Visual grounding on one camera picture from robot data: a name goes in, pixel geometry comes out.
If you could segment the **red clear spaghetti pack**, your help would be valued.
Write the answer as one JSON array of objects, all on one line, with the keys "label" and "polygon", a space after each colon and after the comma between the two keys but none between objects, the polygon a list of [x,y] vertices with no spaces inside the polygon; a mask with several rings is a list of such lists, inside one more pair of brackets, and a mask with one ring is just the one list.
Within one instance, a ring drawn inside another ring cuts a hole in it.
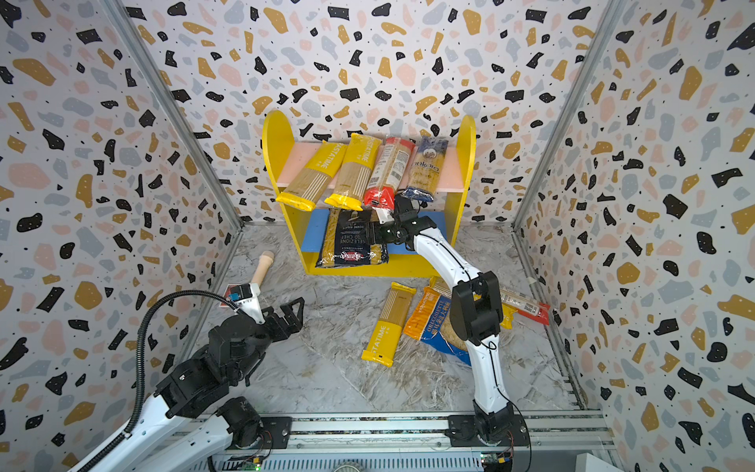
[{"label": "red clear spaghetti pack", "polygon": [[387,138],[363,198],[365,206],[394,210],[395,195],[414,149],[415,144],[410,140]]}]

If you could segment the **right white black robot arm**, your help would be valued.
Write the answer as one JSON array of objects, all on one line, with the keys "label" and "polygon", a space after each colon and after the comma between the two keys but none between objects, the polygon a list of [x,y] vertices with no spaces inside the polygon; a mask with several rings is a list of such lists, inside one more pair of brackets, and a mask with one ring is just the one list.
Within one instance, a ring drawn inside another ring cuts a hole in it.
[{"label": "right white black robot arm", "polygon": [[402,244],[422,256],[451,290],[450,324],[467,348],[473,372],[476,435],[486,444],[499,444],[514,417],[499,358],[503,321],[499,280],[491,271],[484,273],[468,263],[436,222],[421,216],[403,196],[395,199],[394,210],[379,231],[381,240]]}]

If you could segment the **yellow Pastatime spaghetti pack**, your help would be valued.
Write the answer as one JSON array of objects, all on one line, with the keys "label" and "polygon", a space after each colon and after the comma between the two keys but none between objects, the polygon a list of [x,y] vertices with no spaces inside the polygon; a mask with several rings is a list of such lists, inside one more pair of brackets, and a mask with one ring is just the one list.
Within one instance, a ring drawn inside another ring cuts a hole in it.
[{"label": "yellow Pastatime spaghetti pack", "polygon": [[344,144],[323,142],[276,198],[277,202],[302,212],[312,212],[340,169],[346,149],[347,146]]}]

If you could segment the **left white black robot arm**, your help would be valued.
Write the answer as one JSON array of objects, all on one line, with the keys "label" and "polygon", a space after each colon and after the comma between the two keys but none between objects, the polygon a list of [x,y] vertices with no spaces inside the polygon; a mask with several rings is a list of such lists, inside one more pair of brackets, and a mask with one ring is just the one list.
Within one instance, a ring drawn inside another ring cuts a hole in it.
[{"label": "left white black robot arm", "polygon": [[136,403],[131,416],[77,465],[77,471],[180,471],[235,446],[259,467],[275,450],[288,446],[292,418],[263,418],[236,385],[251,383],[267,348],[300,332],[305,301],[297,298],[258,312],[251,300],[226,301],[231,317],[213,328],[208,344],[147,392],[145,347],[149,324],[168,303],[190,296],[174,292],[160,298],[143,317],[136,350]]}]

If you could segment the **blue yellow spaghetti pack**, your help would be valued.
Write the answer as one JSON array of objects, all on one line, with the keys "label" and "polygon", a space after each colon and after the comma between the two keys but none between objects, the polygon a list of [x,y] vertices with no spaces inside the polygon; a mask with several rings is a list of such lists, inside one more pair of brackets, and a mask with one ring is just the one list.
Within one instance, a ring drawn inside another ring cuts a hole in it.
[{"label": "blue yellow spaghetti pack", "polygon": [[419,202],[434,200],[440,173],[446,161],[448,140],[424,137],[420,141],[414,161],[409,169],[409,180],[402,196]]}]

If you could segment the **dark penne pasta bag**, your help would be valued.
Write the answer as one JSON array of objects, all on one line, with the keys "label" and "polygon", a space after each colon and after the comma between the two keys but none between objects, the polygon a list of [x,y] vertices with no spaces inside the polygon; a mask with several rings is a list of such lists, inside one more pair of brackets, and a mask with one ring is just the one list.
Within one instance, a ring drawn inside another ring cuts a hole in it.
[{"label": "dark penne pasta bag", "polygon": [[355,212],[333,208],[316,267],[347,269],[387,264],[389,250],[385,243],[377,240],[378,229],[378,216],[371,210]]}]

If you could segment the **blue orange orecchiette bag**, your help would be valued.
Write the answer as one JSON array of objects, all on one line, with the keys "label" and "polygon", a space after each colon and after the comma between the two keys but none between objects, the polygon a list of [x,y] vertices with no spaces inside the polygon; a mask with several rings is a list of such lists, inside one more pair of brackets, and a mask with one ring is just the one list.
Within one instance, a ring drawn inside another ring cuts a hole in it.
[{"label": "blue orange orecchiette bag", "polygon": [[446,295],[425,287],[419,304],[405,323],[403,334],[470,366],[465,343],[452,328],[450,308],[451,300]]}]

